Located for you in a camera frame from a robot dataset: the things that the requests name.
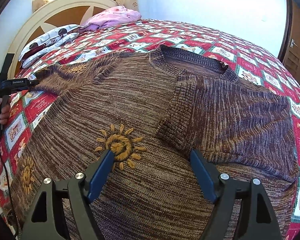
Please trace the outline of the brown knitted sweater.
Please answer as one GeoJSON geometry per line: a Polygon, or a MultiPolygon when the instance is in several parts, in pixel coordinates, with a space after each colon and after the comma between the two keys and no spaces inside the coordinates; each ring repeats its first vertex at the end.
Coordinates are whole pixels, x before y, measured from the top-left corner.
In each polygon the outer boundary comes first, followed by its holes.
{"type": "Polygon", "coordinates": [[[57,98],[18,161],[11,191],[19,222],[46,177],[69,179],[113,150],[91,205],[104,237],[198,239],[213,206],[190,167],[195,148],[232,178],[257,177],[286,235],[300,174],[286,97],[167,46],[52,64],[36,78],[36,90],[57,98]]]}

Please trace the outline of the white patterned pillow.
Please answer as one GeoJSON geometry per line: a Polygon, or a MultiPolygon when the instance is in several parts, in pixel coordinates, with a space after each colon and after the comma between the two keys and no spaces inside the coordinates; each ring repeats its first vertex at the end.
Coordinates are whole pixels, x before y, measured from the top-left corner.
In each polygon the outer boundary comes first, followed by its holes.
{"type": "Polygon", "coordinates": [[[72,41],[78,36],[79,28],[81,26],[77,24],[64,25],[30,41],[19,55],[18,61],[21,62],[21,68],[29,68],[43,55],[72,41]]]}

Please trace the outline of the cream wooden headboard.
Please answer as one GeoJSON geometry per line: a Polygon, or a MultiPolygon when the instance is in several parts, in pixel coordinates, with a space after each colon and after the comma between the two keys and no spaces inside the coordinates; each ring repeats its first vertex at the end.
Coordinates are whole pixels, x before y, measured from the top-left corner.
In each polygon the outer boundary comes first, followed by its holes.
{"type": "Polygon", "coordinates": [[[19,55],[31,40],[63,25],[82,25],[93,15],[115,6],[115,0],[54,0],[42,6],[20,28],[7,51],[7,77],[11,79],[19,72],[19,55]]]}

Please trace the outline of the pink crumpled blanket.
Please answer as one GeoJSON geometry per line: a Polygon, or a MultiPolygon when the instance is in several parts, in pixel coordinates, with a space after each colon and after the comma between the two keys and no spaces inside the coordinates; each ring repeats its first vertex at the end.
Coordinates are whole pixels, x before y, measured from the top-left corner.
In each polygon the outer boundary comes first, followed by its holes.
{"type": "Polygon", "coordinates": [[[79,27],[78,32],[96,31],[98,29],[110,28],[116,25],[139,21],[141,14],[123,5],[106,9],[92,17],[79,27]]]}

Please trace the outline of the red patchwork cartoon bedspread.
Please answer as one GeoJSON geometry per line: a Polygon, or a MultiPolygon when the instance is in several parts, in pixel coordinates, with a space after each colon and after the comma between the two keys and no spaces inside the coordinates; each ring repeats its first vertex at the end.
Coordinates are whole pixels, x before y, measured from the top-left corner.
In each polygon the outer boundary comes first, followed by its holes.
{"type": "MultiPolygon", "coordinates": [[[[228,64],[241,78],[286,96],[291,107],[295,136],[295,154],[300,167],[300,86],[290,72],[269,51],[239,37],[195,24],[140,20],[94,32],[86,32],[70,44],[55,49],[19,77],[33,79],[37,71],[55,62],[77,64],[102,56],[112,50],[145,53],[164,44],[218,59],[228,64]]],[[[7,183],[11,182],[18,160],[33,130],[54,102],[55,96],[44,92],[20,92],[12,95],[10,119],[0,141],[0,214],[9,213],[7,183]]],[[[292,215],[286,239],[300,231],[300,178],[292,198],[292,215]]]]}

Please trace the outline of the brown wooden door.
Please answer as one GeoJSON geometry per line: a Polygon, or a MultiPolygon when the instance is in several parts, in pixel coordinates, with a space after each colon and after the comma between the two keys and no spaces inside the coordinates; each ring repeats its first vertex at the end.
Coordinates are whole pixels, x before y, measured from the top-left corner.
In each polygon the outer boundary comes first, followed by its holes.
{"type": "Polygon", "coordinates": [[[278,59],[300,85],[300,8],[287,1],[286,26],[278,59]]]}

